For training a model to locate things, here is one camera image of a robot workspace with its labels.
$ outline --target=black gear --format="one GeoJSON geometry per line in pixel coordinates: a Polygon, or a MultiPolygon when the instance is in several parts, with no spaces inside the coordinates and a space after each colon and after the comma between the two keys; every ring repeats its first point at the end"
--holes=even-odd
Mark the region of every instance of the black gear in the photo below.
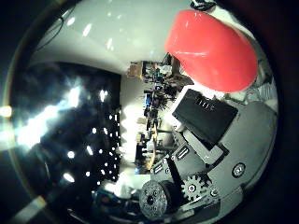
{"type": "Polygon", "coordinates": [[[206,191],[206,182],[200,176],[188,176],[187,180],[183,180],[183,182],[184,185],[181,186],[182,193],[189,201],[201,198],[203,196],[202,192],[206,191]]]}

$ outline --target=red cap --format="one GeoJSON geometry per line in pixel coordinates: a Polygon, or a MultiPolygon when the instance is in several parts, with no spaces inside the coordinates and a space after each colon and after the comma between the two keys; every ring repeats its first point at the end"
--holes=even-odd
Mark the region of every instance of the red cap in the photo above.
{"type": "Polygon", "coordinates": [[[179,12],[165,50],[195,81],[215,91],[243,91],[257,76],[250,42],[235,28],[199,11],[179,12]]]}

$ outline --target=black cable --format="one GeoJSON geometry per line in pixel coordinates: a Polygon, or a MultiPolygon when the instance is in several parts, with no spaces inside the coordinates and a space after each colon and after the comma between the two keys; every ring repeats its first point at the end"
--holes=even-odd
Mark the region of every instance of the black cable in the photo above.
{"type": "Polygon", "coordinates": [[[64,18],[60,17],[60,19],[62,20],[62,23],[61,23],[58,31],[56,32],[56,34],[50,40],[48,40],[45,44],[43,44],[42,46],[37,48],[36,51],[39,51],[39,50],[43,49],[44,47],[46,47],[61,32],[61,30],[63,29],[63,26],[64,26],[64,18]]]}
{"type": "MultiPolygon", "coordinates": [[[[59,27],[59,29],[58,29],[58,31],[56,32],[56,34],[50,39],[50,40],[48,40],[45,44],[43,44],[42,46],[40,46],[40,47],[38,47],[38,48],[36,48],[36,52],[37,51],[39,51],[39,50],[41,50],[41,49],[43,49],[44,47],[46,47],[60,32],[61,32],[61,30],[63,29],[63,27],[64,27],[64,22],[65,22],[65,20],[72,14],[72,12],[74,11],[74,9],[75,9],[75,7],[76,7],[76,5],[74,5],[73,7],[72,7],[72,9],[70,10],[70,12],[68,13],[68,15],[65,17],[65,19],[61,16],[61,17],[59,17],[59,19],[58,20],[61,20],[62,22],[59,24],[60,25],[60,27],[59,27]]],[[[46,33],[45,33],[45,35],[47,35],[47,34],[49,34],[49,33],[51,33],[53,30],[55,30],[59,25],[56,25],[55,27],[53,27],[52,29],[50,29],[50,30],[48,30],[46,33]]]]}

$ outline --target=ceiling light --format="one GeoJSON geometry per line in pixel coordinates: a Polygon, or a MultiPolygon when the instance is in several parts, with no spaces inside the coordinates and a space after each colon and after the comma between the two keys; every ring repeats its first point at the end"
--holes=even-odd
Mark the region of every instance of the ceiling light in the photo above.
{"type": "Polygon", "coordinates": [[[87,36],[91,31],[91,29],[92,29],[92,24],[91,23],[87,24],[83,30],[83,36],[87,36]]]}
{"type": "Polygon", "coordinates": [[[71,183],[75,182],[74,177],[71,174],[69,174],[69,173],[65,173],[64,174],[64,179],[66,179],[68,182],[71,182],[71,183]]]}
{"type": "Polygon", "coordinates": [[[93,150],[90,146],[86,146],[86,149],[88,151],[88,154],[90,154],[91,156],[93,155],[93,150]]]}
{"type": "Polygon", "coordinates": [[[73,25],[74,22],[75,22],[75,17],[72,17],[72,18],[70,18],[70,19],[67,21],[66,25],[67,25],[67,26],[73,25]]]}
{"type": "Polygon", "coordinates": [[[67,157],[68,157],[69,159],[74,159],[74,158],[75,158],[75,152],[73,152],[73,151],[69,151],[69,152],[67,152],[67,157]]]}

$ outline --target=fisheye lens view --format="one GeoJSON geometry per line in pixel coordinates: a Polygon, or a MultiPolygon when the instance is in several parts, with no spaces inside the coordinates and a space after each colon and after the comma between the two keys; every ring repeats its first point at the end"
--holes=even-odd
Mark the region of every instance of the fisheye lens view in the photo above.
{"type": "Polygon", "coordinates": [[[7,187],[26,197],[4,223],[233,223],[284,111],[248,23],[218,1],[84,0],[40,27],[3,82],[7,187]]]}

